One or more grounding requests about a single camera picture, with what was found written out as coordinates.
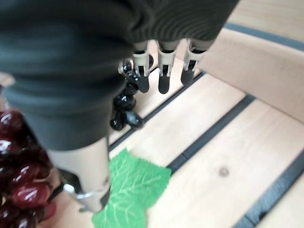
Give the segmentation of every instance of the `dark green fabric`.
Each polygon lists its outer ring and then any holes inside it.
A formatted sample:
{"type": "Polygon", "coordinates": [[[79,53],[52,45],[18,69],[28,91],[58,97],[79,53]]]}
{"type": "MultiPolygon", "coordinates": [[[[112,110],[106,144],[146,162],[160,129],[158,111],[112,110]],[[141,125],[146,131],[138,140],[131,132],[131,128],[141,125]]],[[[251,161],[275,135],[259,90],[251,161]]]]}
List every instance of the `dark green fabric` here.
{"type": "Polygon", "coordinates": [[[148,39],[213,40],[237,0],[0,1],[0,71],[8,101],[43,146],[71,150],[107,134],[120,60],[148,39]]]}

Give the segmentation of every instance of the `robotic hand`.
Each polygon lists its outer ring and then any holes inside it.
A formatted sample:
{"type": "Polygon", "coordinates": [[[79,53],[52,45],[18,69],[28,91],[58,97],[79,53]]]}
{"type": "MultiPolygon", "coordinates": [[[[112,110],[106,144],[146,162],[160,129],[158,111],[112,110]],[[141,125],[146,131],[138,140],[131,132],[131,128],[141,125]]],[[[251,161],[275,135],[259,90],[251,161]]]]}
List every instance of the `robotic hand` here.
{"type": "Polygon", "coordinates": [[[188,38],[181,81],[191,83],[238,0],[11,0],[0,2],[0,71],[16,83],[8,102],[24,113],[62,176],[64,190],[92,212],[110,195],[112,98],[133,58],[149,90],[147,43],[158,40],[159,91],[169,90],[179,41],[188,38]]]}

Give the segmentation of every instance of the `black rubber strip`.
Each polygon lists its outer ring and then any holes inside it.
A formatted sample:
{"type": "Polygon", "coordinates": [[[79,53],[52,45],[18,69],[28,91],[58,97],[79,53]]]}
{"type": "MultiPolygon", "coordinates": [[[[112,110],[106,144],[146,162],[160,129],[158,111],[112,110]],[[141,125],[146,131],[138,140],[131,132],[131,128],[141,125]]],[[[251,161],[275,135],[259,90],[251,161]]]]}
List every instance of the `black rubber strip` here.
{"type": "Polygon", "coordinates": [[[237,32],[242,32],[242,33],[245,33],[248,35],[252,35],[254,37],[259,37],[259,38],[266,39],[266,40],[269,40],[269,41],[272,41],[272,42],[275,42],[278,44],[282,44],[282,45],[285,45],[285,46],[288,46],[291,48],[295,48],[295,49],[304,51],[304,43],[294,40],[294,39],[289,39],[289,38],[278,36],[278,35],[271,34],[268,32],[263,32],[263,31],[256,30],[253,28],[248,28],[248,27],[244,27],[241,25],[231,24],[231,23],[226,23],[224,28],[234,30],[237,32]]]}
{"type": "Polygon", "coordinates": [[[167,168],[171,169],[171,174],[173,175],[187,161],[188,159],[185,157],[185,155],[180,154],[167,166],[167,168]]]}
{"type": "Polygon", "coordinates": [[[253,228],[255,227],[255,224],[250,221],[246,216],[241,218],[236,225],[233,226],[233,228],[253,228]]]}
{"type": "Polygon", "coordinates": [[[57,187],[52,195],[48,198],[48,201],[53,200],[57,195],[59,195],[63,191],[63,184],[61,184],[59,187],[57,187]]]}
{"type": "Polygon", "coordinates": [[[197,151],[205,146],[217,133],[219,133],[228,123],[230,123],[238,114],[240,114],[255,99],[252,95],[246,95],[236,106],[220,118],[211,126],[200,138],[190,145],[183,155],[187,159],[191,158],[197,151]]]}
{"type": "Polygon", "coordinates": [[[268,188],[268,190],[247,211],[246,217],[257,225],[263,217],[285,195],[290,187],[304,172],[304,150],[281,174],[281,176],[268,188]]]}

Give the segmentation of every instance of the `wooden slat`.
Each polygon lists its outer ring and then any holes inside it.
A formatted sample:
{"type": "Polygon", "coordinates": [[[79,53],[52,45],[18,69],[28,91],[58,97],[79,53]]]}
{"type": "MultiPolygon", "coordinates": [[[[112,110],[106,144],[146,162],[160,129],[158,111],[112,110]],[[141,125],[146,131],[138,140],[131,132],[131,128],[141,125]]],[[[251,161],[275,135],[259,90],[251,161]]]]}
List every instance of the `wooden slat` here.
{"type": "Polygon", "coordinates": [[[228,22],[304,42],[303,0],[241,0],[228,22]]]}
{"type": "Polygon", "coordinates": [[[303,228],[304,174],[270,211],[258,228],[303,228]]]}
{"type": "Polygon", "coordinates": [[[222,29],[199,66],[304,123],[304,52],[222,29]]]}
{"type": "Polygon", "coordinates": [[[171,178],[149,228],[230,228],[304,147],[304,125],[253,102],[171,178]]]}
{"type": "Polygon", "coordinates": [[[127,147],[135,156],[166,166],[244,95],[205,75],[148,121],[142,130],[118,145],[110,157],[127,147]]]}

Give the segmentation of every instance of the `artificial leaf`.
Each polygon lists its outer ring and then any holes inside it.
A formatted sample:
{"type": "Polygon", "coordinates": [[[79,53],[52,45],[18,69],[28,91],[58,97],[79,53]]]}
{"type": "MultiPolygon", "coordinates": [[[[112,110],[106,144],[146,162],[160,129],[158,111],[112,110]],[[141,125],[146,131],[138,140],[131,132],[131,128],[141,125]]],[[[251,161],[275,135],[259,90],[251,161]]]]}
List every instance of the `artificial leaf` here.
{"type": "Polygon", "coordinates": [[[145,210],[168,185],[171,170],[132,157],[125,149],[110,161],[111,195],[93,216],[96,228],[145,228],[145,210]]]}

